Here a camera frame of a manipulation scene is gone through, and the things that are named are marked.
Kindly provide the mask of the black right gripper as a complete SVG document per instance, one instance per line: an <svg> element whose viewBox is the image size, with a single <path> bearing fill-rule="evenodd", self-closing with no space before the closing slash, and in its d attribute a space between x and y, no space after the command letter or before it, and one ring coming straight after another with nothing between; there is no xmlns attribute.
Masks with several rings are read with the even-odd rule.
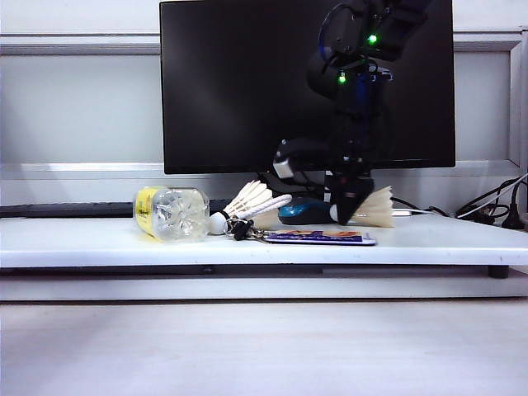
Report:
<svg viewBox="0 0 528 396"><path fill-rule="evenodd" d="M325 175L325 186L334 194L334 217L346 225L374 190L370 165L362 160L332 163Z"/></svg>

